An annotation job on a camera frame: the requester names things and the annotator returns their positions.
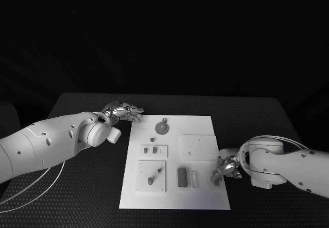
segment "table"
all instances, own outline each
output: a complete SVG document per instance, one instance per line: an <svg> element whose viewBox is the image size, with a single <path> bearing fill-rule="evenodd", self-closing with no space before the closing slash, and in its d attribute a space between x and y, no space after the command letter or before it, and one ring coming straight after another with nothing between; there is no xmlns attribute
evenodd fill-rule
<svg viewBox="0 0 329 228"><path fill-rule="evenodd" d="M273 98L64 93L49 118L100 111L114 100L146 109L145 114L209 115L220 149L240 147L257 135L299 140L283 107ZM290 183L266 190L250 177L225 178L231 211L119 209L129 147L129 121L116 127L123 135L68 160L46 194L22 209L0 214L0 227L328 227L329 199L303 192ZM10 206L31 201L51 185L61 165L19 196ZM38 171L16 177L3 199L39 177Z"/></svg>

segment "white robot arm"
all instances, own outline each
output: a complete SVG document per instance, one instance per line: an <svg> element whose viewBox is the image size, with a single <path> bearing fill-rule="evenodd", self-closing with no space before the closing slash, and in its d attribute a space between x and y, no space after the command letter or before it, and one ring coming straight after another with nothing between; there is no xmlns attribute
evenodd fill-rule
<svg viewBox="0 0 329 228"><path fill-rule="evenodd" d="M285 152L282 141L296 144L300 150ZM251 184L270 189L287 181L302 190L329 198L329 153L310 150L296 141L279 136L259 136L241 148L220 151L218 169L211 180L220 185L222 176L241 178L243 166Z"/></svg>
<svg viewBox="0 0 329 228"><path fill-rule="evenodd" d="M139 122L143 111L143 108L116 101L101 112L42 120L0 139L0 183L58 165L106 140L116 143L121 131L113 125L119 120Z"/></svg>

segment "tabletop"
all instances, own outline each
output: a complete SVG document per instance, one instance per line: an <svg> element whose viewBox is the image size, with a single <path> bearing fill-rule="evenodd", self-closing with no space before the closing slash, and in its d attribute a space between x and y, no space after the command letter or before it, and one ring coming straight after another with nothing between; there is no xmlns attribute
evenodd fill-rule
<svg viewBox="0 0 329 228"><path fill-rule="evenodd" d="M143 107L150 115L209 115L220 149L240 147L257 135L300 140L273 98L64 93L49 118L98 112L114 100ZM120 121L116 127L123 132L117 143L104 142L67 161L51 190L32 204L0 214L0 227L329 227L329 199L290 183L270 190L257 188L244 171L243 179L225 178L231 211L119 209L132 122ZM0 210L29 202L49 187L59 170L61 165ZM16 194L42 173L16 177L2 199Z"/></svg>

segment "lock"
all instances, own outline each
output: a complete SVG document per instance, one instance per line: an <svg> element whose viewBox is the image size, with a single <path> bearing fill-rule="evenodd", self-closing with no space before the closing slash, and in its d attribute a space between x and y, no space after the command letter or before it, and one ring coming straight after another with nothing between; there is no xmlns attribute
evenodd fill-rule
<svg viewBox="0 0 329 228"><path fill-rule="evenodd" d="M163 118L163 121L156 124L156 132L159 134L166 134L169 131L169 126L166 124L166 119Z"/></svg>

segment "robotic hand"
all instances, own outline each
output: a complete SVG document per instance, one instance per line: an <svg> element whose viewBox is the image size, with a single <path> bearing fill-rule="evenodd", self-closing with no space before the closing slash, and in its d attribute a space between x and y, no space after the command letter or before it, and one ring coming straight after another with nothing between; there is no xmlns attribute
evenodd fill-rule
<svg viewBox="0 0 329 228"><path fill-rule="evenodd" d="M137 123L143 112L143 108L116 101L101 112L42 120L0 139L0 183L54 167L106 140L116 143L121 131L113 126L120 120Z"/></svg>
<svg viewBox="0 0 329 228"><path fill-rule="evenodd" d="M285 152L283 142L295 144L300 150ZM220 151L218 167L211 181L215 186L222 176L243 178L238 166L251 176L251 184L270 189L274 184L287 181L302 189L329 198L329 153L310 150L299 142L263 135L250 139L241 148Z"/></svg>

